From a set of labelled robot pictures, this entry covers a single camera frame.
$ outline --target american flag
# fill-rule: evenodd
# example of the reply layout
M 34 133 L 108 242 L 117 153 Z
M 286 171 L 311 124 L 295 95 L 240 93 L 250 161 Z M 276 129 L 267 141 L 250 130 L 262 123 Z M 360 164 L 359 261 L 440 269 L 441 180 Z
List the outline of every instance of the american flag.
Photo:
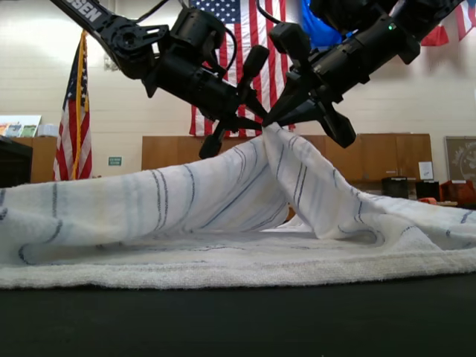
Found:
M 277 19 L 286 20 L 286 0 L 262 0 L 265 9 Z M 257 90 L 258 99 L 266 111 L 276 103 L 284 89 L 286 72 L 288 71 L 288 58 L 280 54 L 273 46 L 268 37 L 268 32 L 274 24 L 266 20 L 256 7 L 255 0 L 190 0 L 190 5 L 200 10 L 207 11 L 225 23 L 237 38 L 237 60 L 231 66 L 224 79 L 234 85 L 242 77 L 243 63 L 248 56 L 251 47 L 262 45 L 270 50 L 269 58 L 261 73 L 253 80 L 253 88 Z M 233 54 L 233 42 L 228 34 L 223 41 L 222 47 L 217 51 L 219 64 L 225 68 Z M 247 117 L 261 122 L 244 106 L 239 107 L 239 116 Z M 202 113 L 192 107 L 192 124 L 190 134 L 194 136 L 206 136 L 213 132 L 218 123 L 206 119 Z M 237 133 L 227 133 L 227 137 L 250 138 L 261 133 L 259 130 L 241 129 Z
M 465 38 L 469 31 L 476 27 L 476 1 L 466 0 L 459 4 L 454 13 L 458 26 L 460 41 Z M 422 46 L 442 46 L 449 42 L 445 25 L 439 24 L 422 40 Z
M 54 160 L 55 181 L 89 179 L 92 176 L 87 56 L 86 32 L 83 31 L 62 106 Z

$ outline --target blue object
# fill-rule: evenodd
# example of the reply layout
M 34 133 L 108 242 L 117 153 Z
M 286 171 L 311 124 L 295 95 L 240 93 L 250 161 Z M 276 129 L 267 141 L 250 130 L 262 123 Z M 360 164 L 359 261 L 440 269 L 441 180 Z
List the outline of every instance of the blue object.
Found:
M 301 0 L 304 31 L 311 38 L 312 48 L 328 48 L 342 42 L 341 34 L 315 17 L 309 9 L 310 0 Z

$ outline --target white brick wall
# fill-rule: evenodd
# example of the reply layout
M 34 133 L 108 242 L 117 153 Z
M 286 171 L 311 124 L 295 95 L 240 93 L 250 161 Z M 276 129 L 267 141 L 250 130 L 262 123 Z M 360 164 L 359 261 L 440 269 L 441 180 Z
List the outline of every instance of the white brick wall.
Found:
M 117 12 L 139 16 L 157 0 L 118 0 Z M 293 19 L 299 1 L 289 0 Z M 171 25 L 180 7 L 172 0 L 147 23 Z M 476 32 L 461 43 L 423 49 L 410 66 L 399 59 L 385 65 L 365 86 L 344 96 L 338 109 L 357 132 L 429 132 L 435 174 L 446 179 L 445 135 L 476 135 Z M 71 61 L 80 29 L 48 0 L 0 1 L 0 115 L 41 114 L 59 123 Z M 143 135 L 186 135 L 190 106 L 158 91 L 148 99 L 138 81 L 103 70 L 103 51 L 89 40 L 89 91 L 94 174 L 115 175 L 141 168 Z M 316 123 L 299 132 L 321 133 Z M 122 155 L 123 166 L 107 157 Z

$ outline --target towel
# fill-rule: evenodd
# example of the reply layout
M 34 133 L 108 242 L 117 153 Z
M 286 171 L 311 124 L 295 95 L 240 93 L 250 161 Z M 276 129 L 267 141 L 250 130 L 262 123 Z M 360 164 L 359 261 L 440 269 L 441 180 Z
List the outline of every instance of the towel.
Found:
M 283 224 L 288 203 L 294 219 Z M 208 160 L 0 190 L 0 287 L 310 286 L 476 271 L 476 213 L 361 192 L 273 124 Z

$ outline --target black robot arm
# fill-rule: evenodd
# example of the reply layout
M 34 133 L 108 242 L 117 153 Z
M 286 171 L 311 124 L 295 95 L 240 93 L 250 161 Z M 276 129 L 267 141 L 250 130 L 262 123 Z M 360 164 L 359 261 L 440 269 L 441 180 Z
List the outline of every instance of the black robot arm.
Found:
M 311 0 L 311 9 L 341 33 L 354 34 L 327 51 L 311 51 L 296 24 L 280 23 L 270 37 L 293 66 L 285 90 L 263 125 L 317 120 L 335 142 L 348 147 L 356 134 L 332 103 L 386 62 L 399 56 L 409 64 L 419 55 L 419 42 L 462 0 Z
M 127 77 L 141 80 L 149 97 L 162 88 L 219 122 L 205 141 L 201 158 L 218 153 L 227 130 L 261 129 L 259 123 L 238 117 L 237 110 L 244 104 L 262 118 L 267 115 L 250 84 L 269 51 L 262 46 L 251 49 L 238 86 L 223 80 L 226 69 L 216 61 L 215 50 L 220 48 L 226 29 L 215 16 L 185 7 L 169 29 L 166 25 L 140 26 L 138 21 L 117 16 L 95 0 L 51 1 L 87 30 Z M 155 43 L 159 54 L 152 49 Z

